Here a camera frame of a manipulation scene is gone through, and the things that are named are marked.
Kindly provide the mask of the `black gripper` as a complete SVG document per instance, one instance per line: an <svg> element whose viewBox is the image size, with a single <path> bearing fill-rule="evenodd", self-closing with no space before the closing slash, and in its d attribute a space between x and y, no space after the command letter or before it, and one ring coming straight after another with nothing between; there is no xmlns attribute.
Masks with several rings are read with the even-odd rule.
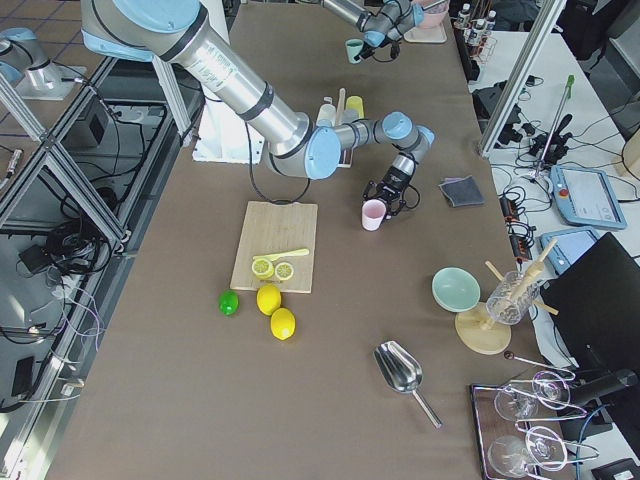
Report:
<svg viewBox="0 0 640 480"><path fill-rule="evenodd" d="M379 182L369 181L362 194L363 202L379 199L386 204L386 220L391 220L403 210L413 210L416 203L410 205L405 199L408 189L416 192L411 180L416 170L413 154L399 153L384 177Z"/></svg>
<svg viewBox="0 0 640 480"><path fill-rule="evenodd" d="M389 39L385 39L379 46L374 47L367 43L364 43L362 49L358 53L359 60L366 60L372 58L375 61L379 61L379 58L376 57L376 52L378 50L384 49L387 46L390 47L389 58L388 61L394 61L400 54L400 42L399 41L391 41Z"/></svg>

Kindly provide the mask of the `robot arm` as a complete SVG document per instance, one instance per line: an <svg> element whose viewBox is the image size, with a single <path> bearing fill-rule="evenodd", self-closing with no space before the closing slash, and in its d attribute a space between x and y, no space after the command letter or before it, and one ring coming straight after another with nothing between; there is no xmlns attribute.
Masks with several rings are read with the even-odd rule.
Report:
<svg viewBox="0 0 640 480"><path fill-rule="evenodd" d="M264 137L269 168L280 175L325 179L338 168L343 151L392 144L396 158L381 181L368 183L363 198L381 201L385 218L407 208L405 192L435 135L404 113L332 127L314 125L231 49L199 1L84 1L81 15L89 50L141 62L159 58L188 71Z"/></svg>
<svg viewBox="0 0 640 480"><path fill-rule="evenodd" d="M424 20L422 6L411 1L384 1L377 12L348 0L324 0L320 5L362 33L364 45L355 55L356 61L372 57L378 48L398 43Z"/></svg>

